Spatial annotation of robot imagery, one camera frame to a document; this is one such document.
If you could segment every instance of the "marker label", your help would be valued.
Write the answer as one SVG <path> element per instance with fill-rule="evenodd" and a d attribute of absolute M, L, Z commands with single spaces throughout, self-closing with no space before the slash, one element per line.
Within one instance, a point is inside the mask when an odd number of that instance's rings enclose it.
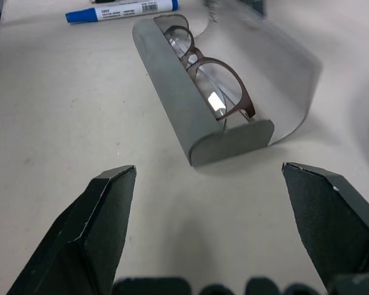
<path fill-rule="evenodd" d="M 172 0 L 147 1 L 120 4 L 108 7 L 95 7 L 97 19 L 111 20 L 113 18 L 130 17 L 132 15 L 154 14 L 173 9 Z"/>

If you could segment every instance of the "marker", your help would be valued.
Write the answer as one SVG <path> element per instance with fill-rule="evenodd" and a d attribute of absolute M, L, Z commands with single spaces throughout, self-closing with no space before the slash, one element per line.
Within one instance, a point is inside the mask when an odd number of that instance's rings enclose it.
<path fill-rule="evenodd" d="M 177 0 L 155 0 L 136 3 L 123 3 L 114 6 L 89 8 L 66 14 L 69 23 L 99 22 L 115 18 L 132 17 L 134 15 L 154 14 L 174 11 L 179 8 Z"/>

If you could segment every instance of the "open glasses case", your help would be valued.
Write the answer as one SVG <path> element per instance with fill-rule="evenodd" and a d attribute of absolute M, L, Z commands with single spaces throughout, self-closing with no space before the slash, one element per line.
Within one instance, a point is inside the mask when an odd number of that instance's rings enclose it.
<path fill-rule="evenodd" d="M 306 119 L 320 74 L 319 62 L 308 51 L 245 4 L 204 4 L 209 23 L 195 45 L 235 70 L 255 107 L 251 119 L 238 112 L 226 124 L 216 120 L 158 18 L 140 20 L 133 28 L 139 55 L 194 167 L 265 148 L 292 134 Z"/>

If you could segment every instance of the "brown eyeglass frame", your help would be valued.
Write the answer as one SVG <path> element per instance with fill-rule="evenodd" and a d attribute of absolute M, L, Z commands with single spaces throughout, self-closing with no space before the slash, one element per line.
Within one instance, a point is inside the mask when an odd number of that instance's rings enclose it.
<path fill-rule="evenodd" d="M 183 65 L 184 68 L 187 67 L 188 65 L 188 60 L 190 59 L 190 56 L 195 54 L 197 57 L 197 61 L 194 62 L 192 65 L 190 65 L 188 68 L 186 68 L 191 80 L 194 82 L 195 78 L 196 78 L 196 74 L 198 73 L 198 69 L 201 65 L 204 65 L 206 63 L 215 63 L 217 65 L 223 66 L 225 69 L 227 69 L 229 72 L 232 73 L 232 75 L 236 78 L 236 80 L 239 82 L 239 85 L 241 87 L 241 98 L 239 100 L 239 103 L 237 105 L 235 105 L 231 110 L 229 110 L 228 112 L 226 112 L 224 115 L 222 115 L 221 117 L 216 118 L 217 120 L 223 120 L 226 119 L 228 116 L 238 112 L 238 111 L 245 111 L 247 113 L 247 115 L 251 118 L 255 116 L 255 108 L 254 105 L 252 104 L 252 100 L 250 95 L 248 94 L 248 91 L 246 89 L 246 86 L 244 86 L 243 81 L 240 79 L 239 75 L 235 72 L 234 69 L 232 69 L 230 66 L 228 66 L 226 63 L 224 63 L 221 60 L 218 60 L 216 58 L 212 58 L 212 57 L 205 57 L 201 50 L 197 47 L 195 47 L 195 40 L 193 37 L 193 34 L 191 33 L 191 31 L 184 27 L 184 26 L 171 26 L 169 27 L 165 32 L 165 34 L 168 34 L 172 31 L 175 30 L 184 30 L 185 32 L 187 32 L 187 34 L 190 36 L 191 38 L 191 43 L 190 43 L 190 47 L 188 48 L 188 50 L 183 54 L 182 57 L 180 57 L 180 61 Z"/>

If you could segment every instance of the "white table surface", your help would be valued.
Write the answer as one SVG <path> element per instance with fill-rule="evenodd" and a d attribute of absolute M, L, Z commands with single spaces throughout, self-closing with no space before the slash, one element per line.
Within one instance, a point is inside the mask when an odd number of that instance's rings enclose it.
<path fill-rule="evenodd" d="M 182 0 L 192 28 L 201 1 Z M 7 0 L 0 28 L 0 294 L 53 220 L 103 170 L 138 170 L 117 277 L 183 276 L 195 292 L 250 276 L 324 292 L 281 174 L 284 161 L 342 173 L 369 201 L 369 0 L 269 0 L 269 19 L 318 57 L 308 120 L 283 143 L 194 170 L 131 29 L 69 25 L 87 0 Z"/>

